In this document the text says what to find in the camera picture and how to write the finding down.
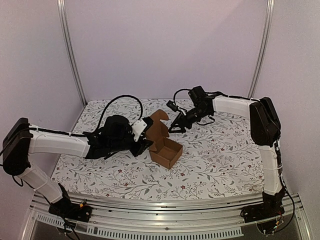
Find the brown cardboard box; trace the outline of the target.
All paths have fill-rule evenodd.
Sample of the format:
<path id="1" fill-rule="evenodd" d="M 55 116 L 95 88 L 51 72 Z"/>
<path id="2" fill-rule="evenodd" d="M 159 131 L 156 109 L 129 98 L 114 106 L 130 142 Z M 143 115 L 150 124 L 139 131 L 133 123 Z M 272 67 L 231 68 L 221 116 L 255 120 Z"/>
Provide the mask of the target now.
<path id="1" fill-rule="evenodd" d="M 153 141 L 148 148 L 150 157 L 155 163 L 170 170 L 181 157 L 183 146 L 169 138 L 169 129 L 162 122 L 169 120 L 166 112 L 158 109 L 150 117 L 153 119 L 153 125 L 146 132 L 146 138 Z"/>

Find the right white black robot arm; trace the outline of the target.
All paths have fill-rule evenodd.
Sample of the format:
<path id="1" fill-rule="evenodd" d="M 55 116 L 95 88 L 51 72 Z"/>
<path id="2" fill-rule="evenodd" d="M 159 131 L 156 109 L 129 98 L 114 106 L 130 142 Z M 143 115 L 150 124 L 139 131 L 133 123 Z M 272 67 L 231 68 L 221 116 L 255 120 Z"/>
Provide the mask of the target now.
<path id="1" fill-rule="evenodd" d="M 258 213 L 269 218 L 281 205 L 285 188 L 281 182 L 282 159 L 280 151 L 281 123 L 272 100 L 227 95 L 220 91 L 206 92 L 201 86 L 188 89 L 193 108 L 186 110 L 169 100 L 166 105 L 177 112 L 170 125 L 170 133 L 185 133 L 193 124 L 199 124 L 202 118 L 213 118 L 214 113 L 224 112 L 249 119 L 250 135 L 258 146 L 264 172 L 263 203 Z"/>

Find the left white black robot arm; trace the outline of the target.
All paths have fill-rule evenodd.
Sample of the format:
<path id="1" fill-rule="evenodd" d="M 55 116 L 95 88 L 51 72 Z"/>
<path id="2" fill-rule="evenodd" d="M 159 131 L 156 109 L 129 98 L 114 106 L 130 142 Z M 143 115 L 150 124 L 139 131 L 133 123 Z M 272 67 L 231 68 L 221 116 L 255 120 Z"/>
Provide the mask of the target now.
<path id="1" fill-rule="evenodd" d="M 10 176 L 18 177 L 43 195 L 50 206 L 63 217 L 74 213 L 72 203 L 65 188 L 43 172 L 29 160 L 30 154 L 49 153 L 71 155 L 84 159 L 108 159 L 113 155 L 130 151 L 137 157 L 152 141 L 146 138 L 146 131 L 153 125 L 150 117 L 143 117 L 133 124 L 120 115 L 106 119 L 103 127 L 93 132 L 75 134 L 40 128 L 20 118 L 2 143 L 2 167 Z"/>

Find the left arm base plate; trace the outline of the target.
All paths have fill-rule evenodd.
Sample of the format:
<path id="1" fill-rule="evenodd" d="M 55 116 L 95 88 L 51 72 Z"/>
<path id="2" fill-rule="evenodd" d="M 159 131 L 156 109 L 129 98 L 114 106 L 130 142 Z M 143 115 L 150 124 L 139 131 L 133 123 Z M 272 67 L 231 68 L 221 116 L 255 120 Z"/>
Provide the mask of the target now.
<path id="1" fill-rule="evenodd" d="M 83 203 L 73 203 L 69 199 L 61 199 L 56 203 L 51 203 L 48 212 L 63 219 L 88 223 L 93 208 Z"/>

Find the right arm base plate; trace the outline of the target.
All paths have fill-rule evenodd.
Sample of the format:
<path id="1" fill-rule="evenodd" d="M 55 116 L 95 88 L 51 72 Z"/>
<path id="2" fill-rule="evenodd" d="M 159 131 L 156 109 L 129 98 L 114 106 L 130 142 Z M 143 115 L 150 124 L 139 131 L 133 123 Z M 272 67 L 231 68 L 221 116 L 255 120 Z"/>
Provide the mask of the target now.
<path id="1" fill-rule="evenodd" d="M 264 203 L 248 205 L 241 209 L 240 216 L 245 223 L 256 222 L 272 217 L 276 217 L 285 213 L 282 204 L 276 207 L 266 207 Z"/>

